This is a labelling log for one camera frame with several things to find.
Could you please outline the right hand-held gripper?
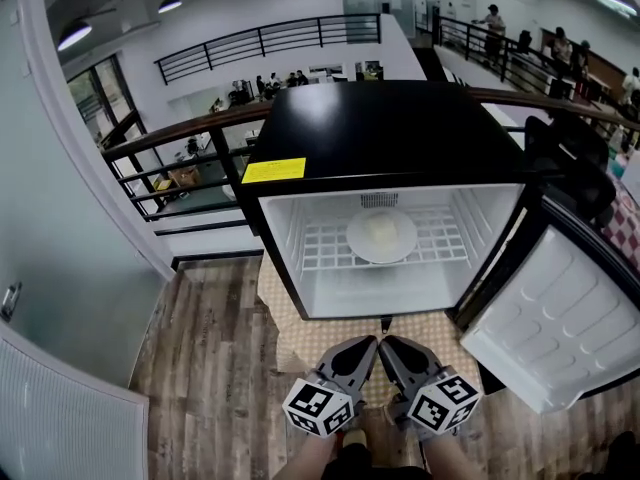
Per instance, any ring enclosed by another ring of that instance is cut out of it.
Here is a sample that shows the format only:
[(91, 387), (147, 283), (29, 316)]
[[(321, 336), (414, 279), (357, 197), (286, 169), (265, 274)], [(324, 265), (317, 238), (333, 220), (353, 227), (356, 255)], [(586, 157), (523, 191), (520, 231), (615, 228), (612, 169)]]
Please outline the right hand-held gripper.
[(467, 421), (480, 401), (470, 381), (450, 366), (443, 368), (431, 349), (413, 340), (386, 336), (378, 353), (386, 376), (403, 396), (397, 405), (402, 429), (442, 436)]

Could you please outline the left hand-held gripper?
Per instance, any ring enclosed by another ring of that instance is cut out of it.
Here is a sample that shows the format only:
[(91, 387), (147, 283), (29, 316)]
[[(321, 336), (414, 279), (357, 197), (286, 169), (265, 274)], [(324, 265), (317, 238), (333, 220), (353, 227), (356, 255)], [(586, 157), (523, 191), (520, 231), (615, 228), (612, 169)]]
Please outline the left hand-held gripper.
[(344, 430), (365, 405), (362, 387), (377, 357), (374, 335), (350, 338), (326, 350), (322, 363), (298, 378), (282, 403), (287, 420), (320, 438)]

